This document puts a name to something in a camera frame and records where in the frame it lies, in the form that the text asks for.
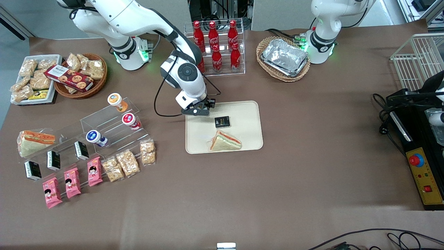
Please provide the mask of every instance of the table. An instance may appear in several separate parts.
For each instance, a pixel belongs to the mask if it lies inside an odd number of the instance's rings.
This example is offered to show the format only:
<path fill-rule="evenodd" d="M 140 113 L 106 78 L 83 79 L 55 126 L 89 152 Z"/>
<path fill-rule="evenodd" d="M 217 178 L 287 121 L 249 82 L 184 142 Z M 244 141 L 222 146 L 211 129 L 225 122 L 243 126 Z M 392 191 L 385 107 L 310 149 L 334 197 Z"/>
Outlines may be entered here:
<path fill-rule="evenodd" d="M 33 55 L 97 53 L 110 72 L 104 89 L 89 99 L 11 106 L 0 132 L 0 244 L 11 250 L 194 250 L 236 242 L 240 250 L 303 250 L 371 227 L 442 238 L 444 212 L 423 211 L 405 158 L 378 133 L 379 107 L 371 101 L 374 92 L 386 96 L 399 88 L 389 56 L 412 34 L 425 32 L 423 21 L 343 29 L 329 60 L 312 65 L 296 83 L 282 83 L 258 65 L 255 48 L 270 34 L 246 32 L 246 75 L 211 80 L 222 91 L 217 101 L 259 104 L 264 146 L 201 155 L 185 151 L 184 117 L 162 118 L 153 111 L 159 68 L 172 50 L 165 40 L 152 63 L 128 72 L 102 39 L 32 38 Z M 142 123 L 157 142 L 158 163 L 47 209 L 42 187 L 17 164 L 18 132 L 65 127 L 105 107 L 112 92 L 141 109 Z M 159 112 L 179 112 L 176 94 L 169 86 L 162 89 Z M 384 232 L 345 240 L 390 246 Z"/>

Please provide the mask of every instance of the pink snack package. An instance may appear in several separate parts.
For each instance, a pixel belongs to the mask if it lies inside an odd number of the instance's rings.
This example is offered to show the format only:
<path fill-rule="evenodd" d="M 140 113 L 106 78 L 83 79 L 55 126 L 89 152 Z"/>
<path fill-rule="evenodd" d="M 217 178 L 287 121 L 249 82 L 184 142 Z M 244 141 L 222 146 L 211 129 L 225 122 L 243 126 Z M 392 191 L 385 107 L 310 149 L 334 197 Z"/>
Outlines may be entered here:
<path fill-rule="evenodd" d="M 57 178 L 54 177 L 49 181 L 44 182 L 43 191 L 45 192 L 45 201 L 48 208 L 52 208 L 55 205 L 62 203 Z"/>
<path fill-rule="evenodd" d="M 80 191 L 80 180 L 79 180 L 79 170 L 73 168 L 64 173 L 65 175 L 65 185 L 66 185 L 66 196 L 68 198 L 74 195 L 81 194 Z"/>
<path fill-rule="evenodd" d="M 102 164 L 100 157 L 88 161 L 88 184 L 90 187 L 97 185 L 102 181 Z"/>

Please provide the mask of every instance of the control panel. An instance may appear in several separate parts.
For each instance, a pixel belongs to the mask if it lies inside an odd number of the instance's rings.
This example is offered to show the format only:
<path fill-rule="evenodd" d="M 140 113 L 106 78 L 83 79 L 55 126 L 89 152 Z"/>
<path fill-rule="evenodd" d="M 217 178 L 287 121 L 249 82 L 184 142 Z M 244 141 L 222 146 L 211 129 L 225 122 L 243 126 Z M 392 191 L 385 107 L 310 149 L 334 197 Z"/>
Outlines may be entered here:
<path fill-rule="evenodd" d="M 424 205 L 444 204 L 422 147 L 407 152 L 406 156 Z"/>

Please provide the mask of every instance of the red bottle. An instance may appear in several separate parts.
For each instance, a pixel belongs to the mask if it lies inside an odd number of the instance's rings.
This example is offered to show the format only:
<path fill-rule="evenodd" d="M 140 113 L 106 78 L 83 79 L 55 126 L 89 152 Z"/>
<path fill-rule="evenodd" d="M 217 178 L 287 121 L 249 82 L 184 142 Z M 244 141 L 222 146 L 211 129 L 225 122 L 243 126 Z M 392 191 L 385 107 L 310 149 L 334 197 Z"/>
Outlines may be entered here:
<path fill-rule="evenodd" d="M 222 72 L 222 55 L 219 52 L 219 44 L 213 45 L 213 69 L 215 74 L 220 74 Z"/>
<path fill-rule="evenodd" d="M 238 30 L 236 30 L 236 20 L 230 21 L 230 30 L 228 31 L 228 51 L 233 50 L 233 44 L 238 43 Z"/>
<path fill-rule="evenodd" d="M 233 44 L 233 51 L 231 52 L 231 71 L 239 72 L 241 70 L 241 53 L 239 52 L 239 44 Z"/>
<path fill-rule="evenodd" d="M 194 43 L 199 47 L 202 53 L 205 53 L 205 40 L 203 39 L 203 32 L 200 29 L 199 21 L 194 21 Z"/>
<path fill-rule="evenodd" d="M 203 63 L 203 56 L 202 56 L 202 60 L 197 65 L 197 68 L 199 69 L 200 73 L 202 73 L 202 74 L 205 73 L 205 64 Z"/>
<path fill-rule="evenodd" d="M 219 48 L 219 34 L 216 31 L 216 23 L 214 21 L 210 21 L 210 32 L 208 33 L 208 39 L 210 40 L 211 51 L 214 52 L 213 49 L 215 48 L 215 45 L 217 45 Z"/>

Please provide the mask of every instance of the wicker basket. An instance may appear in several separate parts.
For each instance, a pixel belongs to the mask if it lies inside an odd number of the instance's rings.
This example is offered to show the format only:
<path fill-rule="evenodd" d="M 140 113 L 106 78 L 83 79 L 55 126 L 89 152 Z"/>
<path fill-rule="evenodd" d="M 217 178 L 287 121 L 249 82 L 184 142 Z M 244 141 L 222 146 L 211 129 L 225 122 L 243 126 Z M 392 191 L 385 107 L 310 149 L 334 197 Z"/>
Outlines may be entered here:
<path fill-rule="evenodd" d="M 70 94 L 68 92 L 68 90 L 65 88 L 65 85 L 59 83 L 59 82 L 54 82 L 54 86 L 55 89 L 57 90 L 57 92 L 64 96 L 64 97 L 68 97 L 68 98 L 88 98 L 91 97 L 95 94 L 97 94 L 99 92 L 99 90 L 101 90 L 103 88 L 103 86 L 105 85 L 105 82 L 107 81 L 107 74 L 108 74 L 108 67 L 107 64 L 105 62 L 105 60 L 101 57 L 99 57 L 98 55 L 95 54 L 83 54 L 85 57 L 87 57 L 89 60 L 101 60 L 102 61 L 102 65 L 105 68 L 105 72 L 103 74 L 103 78 L 100 79 L 99 81 L 94 81 L 94 86 L 88 90 L 85 93 L 82 92 L 76 92 L 74 94 Z M 66 61 L 64 61 L 62 63 L 62 66 L 67 67 L 68 64 L 66 63 Z"/>
<path fill-rule="evenodd" d="M 284 73 L 278 71 L 277 69 L 271 67 L 270 65 L 266 64 L 264 61 L 262 61 L 261 59 L 261 54 L 262 52 L 264 52 L 264 50 L 267 48 L 267 46 L 270 44 L 270 42 L 274 39 L 278 39 L 281 38 L 283 39 L 285 42 L 287 42 L 288 44 L 292 45 L 292 46 L 296 46 L 296 44 L 286 38 L 282 38 L 282 37 L 277 37 L 277 36 L 271 36 L 268 37 L 264 40 L 262 40 L 262 42 L 259 43 L 258 48 L 256 49 L 256 58 L 258 60 L 258 63 L 260 64 L 260 66 L 267 72 L 269 73 L 272 77 L 279 79 L 281 81 L 284 82 L 295 82 L 299 79 L 301 79 L 309 70 L 310 68 L 310 59 L 308 60 L 307 64 L 304 66 L 304 68 L 301 70 L 301 72 L 299 72 L 299 74 L 296 77 L 288 77 L 287 75 L 285 75 Z"/>

